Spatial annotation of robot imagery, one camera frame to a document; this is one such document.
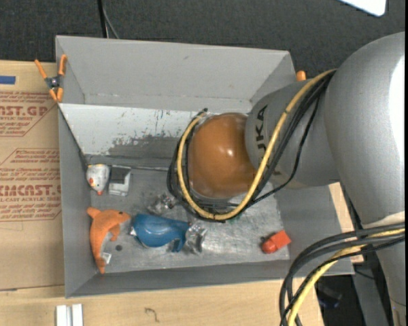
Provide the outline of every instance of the cable bundle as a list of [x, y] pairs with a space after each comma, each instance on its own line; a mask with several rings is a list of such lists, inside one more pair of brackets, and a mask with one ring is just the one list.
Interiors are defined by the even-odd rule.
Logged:
[[[304, 142], [307, 138], [309, 129], [313, 123], [314, 117], [316, 116], [320, 99], [325, 93], [325, 89], [329, 84], [330, 79], [334, 75], [335, 70], [326, 71], [325, 73], [320, 74], [319, 76], [313, 78], [311, 81], [307, 82], [299, 92], [297, 92], [293, 99], [289, 102], [288, 106], [282, 113], [278, 123], [275, 126], [273, 134], [269, 140], [269, 144], [266, 148], [265, 155], [258, 167], [256, 176], [246, 193], [245, 197], [239, 204], [205, 204], [202, 201], [196, 199], [189, 189], [189, 182], [187, 176], [187, 158], [185, 163], [183, 162], [184, 154], [187, 155], [187, 148], [190, 138], [193, 134], [193, 130], [197, 124], [205, 117], [207, 110], [202, 110], [198, 113], [194, 119], [189, 123], [184, 134], [182, 135], [177, 148], [175, 150], [172, 163], [169, 167], [167, 175], [167, 187], [168, 190], [180, 201], [180, 203], [194, 215], [197, 215], [203, 219], [210, 221], [226, 221], [227, 219], [232, 219], [237, 216], [250, 206], [260, 202], [266, 197], [278, 192], [280, 189], [285, 187], [296, 174], [296, 170], [299, 165], [299, 160], [301, 157], [302, 148]], [[294, 168], [289, 176], [288, 180], [281, 184], [279, 187], [273, 189], [266, 194], [259, 196], [261, 191], [264, 189], [266, 183], [271, 178], [275, 167], [277, 166], [279, 159], [281, 158], [290, 138], [293, 135], [296, 127], [298, 126], [300, 120], [303, 118], [307, 110], [314, 106], [313, 112], [309, 118], [309, 121], [305, 127], [301, 142], [299, 144], [298, 151], [296, 153], [296, 160], [294, 163]], [[292, 118], [287, 123], [289, 115], [292, 115]], [[283, 126], [287, 125], [285, 133], [281, 134]]]
[[[405, 240], [405, 223], [385, 225], [367, 230], [355, 230], [353, 232], [338, 234], [325, 238], [310, 247], [307, 247], [293, 261], [289, 272], [284, 279], [279, 294], [279, 313], [281, 315], [280, 326], [302, 326], [297, 316], [299, 308], [305, 296], [314, 286], [317, 280], [337, 261], [346, 257], [362, 255], [372, 251], [378, 251], [396, 245]], [[293, 278], [306, 263], [327, 253], [335, 253], [330, 259], [320, 264], [311, 271], [295, 294], [293, 294]]]

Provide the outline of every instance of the gray floor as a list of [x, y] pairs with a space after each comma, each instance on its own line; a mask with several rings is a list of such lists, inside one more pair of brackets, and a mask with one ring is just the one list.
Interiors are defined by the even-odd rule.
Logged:
[[[121, 38], [289, 50], [295, 69], [310, 77], [338, 67], [370, 41], [405, 30], [405, 0], [388, 0], [380, 18], [336, 0], [104, 2]], [[0, 59], [53, 61], [58, 34], [100, 37], [96, 0], [0, 0]], [[332, 282], [346, 297], [326, 311], [330, 326], [363, 323], [348, 279]]]

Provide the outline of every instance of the cardboard sheet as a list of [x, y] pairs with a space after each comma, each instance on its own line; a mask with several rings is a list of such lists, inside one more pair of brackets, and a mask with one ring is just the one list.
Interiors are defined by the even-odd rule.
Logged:
[[0, 85], [0, 290], [60, 285], [57, 106], [33, 62], [0, 61], [0, 75], [16, 77]]

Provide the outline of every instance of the orange plastic fish toy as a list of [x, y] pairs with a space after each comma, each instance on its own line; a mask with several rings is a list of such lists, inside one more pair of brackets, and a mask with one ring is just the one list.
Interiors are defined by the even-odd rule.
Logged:
[[113, 234], [111, 241], [115, 241], [120, 233], [120, 224], [129, 220], [131, 216], [118, 210], [104, 210], [88, 207], [86, 212], [93, 218], [92, 225], [89, 231], [90, 247], [94, 255], [95, 263], [100, 271], [104, 274], [106, 263], [101, 257], [101, 245], [107, 233]]

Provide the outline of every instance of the clear plastic object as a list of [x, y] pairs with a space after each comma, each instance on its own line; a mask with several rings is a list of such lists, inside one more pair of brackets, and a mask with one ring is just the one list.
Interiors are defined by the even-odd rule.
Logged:
[[157, 196], [147, 209], [151, 214], [161, 216], [170, 211], [176, 204], [177, 200], [174, 197], [168, 196], [167, 193], [163, 193]]
[[203, 251], [203, 241], [207, 234], [207, 228], [199, 223], [194, 223], [186, 232], [184, 250], [189, 253], [199, 254]]

